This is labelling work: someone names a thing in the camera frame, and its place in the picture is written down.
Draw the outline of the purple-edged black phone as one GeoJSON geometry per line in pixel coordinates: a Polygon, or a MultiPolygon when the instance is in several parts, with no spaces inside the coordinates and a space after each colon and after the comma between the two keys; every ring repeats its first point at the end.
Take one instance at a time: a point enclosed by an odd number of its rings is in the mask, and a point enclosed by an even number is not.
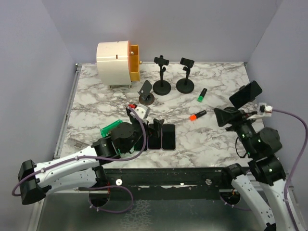
{"type": "Polygon", "coordinates": [[[162,149],[176,149],[176,133],[174,124],[164,124],[162,126],[162,149]]]}

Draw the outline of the black phone with silver edge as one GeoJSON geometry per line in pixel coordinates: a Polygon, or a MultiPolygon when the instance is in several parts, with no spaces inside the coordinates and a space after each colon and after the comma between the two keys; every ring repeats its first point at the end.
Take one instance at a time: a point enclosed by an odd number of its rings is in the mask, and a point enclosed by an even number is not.
{"type": "Polygon", "coordinates": [[[148,137],[148,149],[150,150],[159,150],[162,147],[161,136],[149,136],[148,137]]]}

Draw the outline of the silver-edged phone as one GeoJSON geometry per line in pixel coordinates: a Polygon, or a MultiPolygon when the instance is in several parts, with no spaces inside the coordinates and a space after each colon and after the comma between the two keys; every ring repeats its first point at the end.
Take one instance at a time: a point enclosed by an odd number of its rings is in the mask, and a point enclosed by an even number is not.
{"type": "MultiPolygon", "coordinates": [[[[145,144],[145,147],[143,149],[144,152],[147,151],[147,144],[148,144],[147,141],[148,140],[146,140],[146,144],[145,144]]],[[[141,136],[140,139],[134,145],[134,150],[139,152],[142,149],[143,144],[144,144],[144,138],[143,138],[143,136],[141,136]]]]}

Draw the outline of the brown round phone stand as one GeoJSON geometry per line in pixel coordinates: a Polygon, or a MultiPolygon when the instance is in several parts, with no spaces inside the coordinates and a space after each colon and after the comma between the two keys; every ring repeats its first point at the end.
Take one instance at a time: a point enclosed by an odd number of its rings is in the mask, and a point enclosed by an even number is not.
{"type": "Polygon", "coordinates": [[[141,89],[137,92],[139,94],[139,103],[143,105],[151,105],[154,103],[154,95],[151,93],[152,84],[146,80],[141,87],[141,89]]]}

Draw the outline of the black round-base front stand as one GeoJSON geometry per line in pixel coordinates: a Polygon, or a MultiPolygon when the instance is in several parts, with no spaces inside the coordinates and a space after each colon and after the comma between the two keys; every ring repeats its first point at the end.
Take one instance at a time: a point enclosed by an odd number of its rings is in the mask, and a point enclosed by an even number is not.
{"type": "Polygon", "coordinates": [[[160,67],[160,80],[154,83],[153,91],[160,96],[167,95],[171,91],[171,85],[169,82],[164,80],[164,72],[166,71],[166,66],[169,65],[169,60],[165,59],[163,55],[160,55],[159,57],[154,58],[154,62],[160,67]]]}

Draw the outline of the tall black phone stand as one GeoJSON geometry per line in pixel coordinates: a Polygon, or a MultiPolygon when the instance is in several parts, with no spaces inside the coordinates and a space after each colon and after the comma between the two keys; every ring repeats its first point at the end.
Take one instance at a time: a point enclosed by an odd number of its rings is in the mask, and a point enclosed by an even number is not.
{"type": "Polygon", "coordinates": [[[194,65],[194,60],[182,57],[180,64],[184,66],[182,70],[186,72],[186,77],[180,79],[176,83],[176,88],[180,93],[188,94],[194,90],[194,83],[189,79],[191,68],[194,65]]]}

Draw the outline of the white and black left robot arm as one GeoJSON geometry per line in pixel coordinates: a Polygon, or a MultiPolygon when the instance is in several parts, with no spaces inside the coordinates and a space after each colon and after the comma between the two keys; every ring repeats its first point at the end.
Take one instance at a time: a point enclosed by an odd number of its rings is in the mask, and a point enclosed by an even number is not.
{"type": "Polygon", "coordinates": [[[129,123],[117,120],[101,129],[101,138],[74,154],[43,163],[26,160],[12,195],[20,197],[23,205],[30,205],[66,189],[101,190],[108,185],[103,165],[123,161],[121,155],[131,153],[136,146],[142,153],[149,137],[162,136],[163,124],[164,120],[154,119],[150,124],[134,117],[129,123]]]}

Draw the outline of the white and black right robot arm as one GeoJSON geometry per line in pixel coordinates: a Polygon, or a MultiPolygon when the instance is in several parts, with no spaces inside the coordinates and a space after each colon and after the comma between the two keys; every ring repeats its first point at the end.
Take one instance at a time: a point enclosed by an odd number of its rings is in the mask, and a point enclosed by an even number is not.
{"type": "Polygon", "coordinates": [[[277,130],[265,127],[256,132],[252,124],[258,113],[245,113],[234,107],[214,109],[219,127],[226,124],[227,131],[238,135],[248,157],[250,172],[262,188],[266,200],[252,186],[244,168],[239,164],[229,165],[222,170],[221,183],[226,188],[234,188],[245,200],[262,230],[303,231],[293,203],[289,201],[286,173],[276,157],[282,148],[277,130]]]}

